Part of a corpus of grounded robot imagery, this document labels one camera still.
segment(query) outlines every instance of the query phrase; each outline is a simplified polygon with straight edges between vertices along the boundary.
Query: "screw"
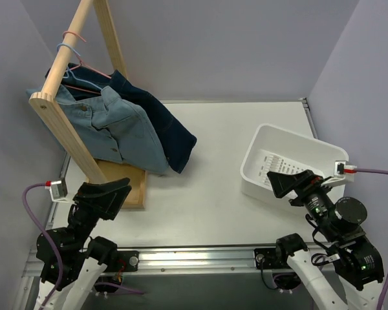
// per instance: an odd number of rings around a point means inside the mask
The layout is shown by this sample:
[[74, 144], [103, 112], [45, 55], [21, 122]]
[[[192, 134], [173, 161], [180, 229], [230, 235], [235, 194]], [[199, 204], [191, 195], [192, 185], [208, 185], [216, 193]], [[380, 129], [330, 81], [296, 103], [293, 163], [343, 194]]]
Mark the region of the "screw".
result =
[[264, 255], [263, 254], [258, 254], [256, 255], [256, 262], [264, 262]]
[[136, 266], [138, 264], [138, 257], [136, 256], [132, 256], [130, 259], [129, 259], [129, 265], [131, 266]]

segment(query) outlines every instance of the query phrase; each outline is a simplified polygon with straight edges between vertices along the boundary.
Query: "wooden base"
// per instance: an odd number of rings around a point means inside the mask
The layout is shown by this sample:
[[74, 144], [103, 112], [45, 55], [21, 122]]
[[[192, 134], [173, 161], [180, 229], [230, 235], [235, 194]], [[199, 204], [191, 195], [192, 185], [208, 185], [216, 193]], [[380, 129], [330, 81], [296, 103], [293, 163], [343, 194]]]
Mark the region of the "wooden base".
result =
[[123, 209], [144, 209], [147, 172], [127, 164], [111, 163], [109, 161], [97, 160], [99, 168], [107, 178], [108, 182], [122, 178], [129, 178], [132, 190], [125, 200]]

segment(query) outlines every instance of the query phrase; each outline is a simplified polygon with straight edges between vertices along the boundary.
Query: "blue hanger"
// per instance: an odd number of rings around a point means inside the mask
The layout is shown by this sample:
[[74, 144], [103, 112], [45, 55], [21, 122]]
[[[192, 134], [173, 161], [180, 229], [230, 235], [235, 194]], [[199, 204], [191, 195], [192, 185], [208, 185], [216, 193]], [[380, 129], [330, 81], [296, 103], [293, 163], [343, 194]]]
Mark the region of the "blue hanger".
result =
[[[57, 45], [56, 50], [57, 50], [58, 52], [59, 52], [59, 49], [60, 49], [61, 46], [70, 48], [70, 50], [71, 50], [72, 52], [75, 53], [76, 57], [78, 57], [78, 58], [80, 57], [80, 54], [79, 54], [73, 47], [71, 47], [70, 45], [68, 45], [68, 44], [66, 44], [66, 43], [59, 43], [59, 44]], [[93, 87], [95, 87], [95, 88], [98, 89], [99, 91], [102, 91], [102, 88], [100, 88], [98, 85], [96, 85], [96, 84], [94, 84], [94, 83], [92, 83], [92, 82], [89, 82], [89, 81], [87, 81], [87, 80], [85, 80], [85, 79], [79, 79], [79, 78], [77, 78], [77, 77], [74, 75], [73, 71], [69, 68], [69, 66], [67, 67], [65, 73], [66, 73], [66, 76], [63, 75], [63, 78], [64, 78], [64, 79], [69, 78], [69, 74], [72, 74], [72, 77], [73, 77], [76, 81], [88, 83], [89, 85], [92, 85]]]

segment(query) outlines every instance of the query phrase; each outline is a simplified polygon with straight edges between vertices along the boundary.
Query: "metal frame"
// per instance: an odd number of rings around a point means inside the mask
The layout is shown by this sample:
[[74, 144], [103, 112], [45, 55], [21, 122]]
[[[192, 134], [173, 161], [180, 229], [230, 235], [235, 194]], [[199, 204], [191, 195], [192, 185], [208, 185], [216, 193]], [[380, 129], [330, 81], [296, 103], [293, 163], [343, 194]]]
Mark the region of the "metal frame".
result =
[[[310, 109], [305, 98], [301, 98], [303, 108], [305, 109], [310, 128], [315, 138], [318, 138]], [[162, 101], [164, 103], [181, 103], [181, 101]], [[185, 100], [184, 103], [196, 102], [205, 103], [204, 101]], [[69, 166], [70, 156], [66, 154], [62, 165], [60, 177], [64, 177]], [[58, 208], [57, 203], [50, 206], [50, 212], [46, 229], [53, 226], [53, 219]], [[119, 248], [120, 251], [136, 250], [140, 252], [138, 272], [128, 273], [127, 276], [143, 275], [171, 275], [171, 274], [226, 274], [226, 273], [258, 273], [255, 268], [253, 250], [255, 248], [273, 248], [275, 244], [266, 245], [233, 245], [224, 247], [165, 247], [165, 248]], [[308, 244], [310, 250], [319, 251], [319, 247], [314, 244]], [[33, 247], [26, 261], [25, 270], [23, 271], [21, 285], [17, 292], [13, 310], [25, 309], [29, 294], [32, 290], [32, 284], [35, 277], [39, 277], [43, 267], [43, 262], [36, 258], [36, 248]], [[325, 268], [325, 271], [332, 270], [331, 267]]]

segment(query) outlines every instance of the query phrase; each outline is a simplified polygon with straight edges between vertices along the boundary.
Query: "laundry basket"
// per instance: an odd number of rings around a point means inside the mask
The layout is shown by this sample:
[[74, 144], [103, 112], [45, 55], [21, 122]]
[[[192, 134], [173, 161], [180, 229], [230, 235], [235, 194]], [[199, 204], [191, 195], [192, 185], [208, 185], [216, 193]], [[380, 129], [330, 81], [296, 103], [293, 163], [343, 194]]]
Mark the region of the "laundry basket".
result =
[[[336, 160], [348, 160], [340, 147], [302, 136], [271, 124], [260, 125], [248, 147], [241, 165], [241, 190], [246, 195], [274, 205], [289, 205], [296, 194], [277, 199], [267, 177], [268, 171], [297, 174], [310, 169], [324, 178], [334, 175]], [[335, 202], [343, 195], [344, 186], [333, 188], [330, 199]]]

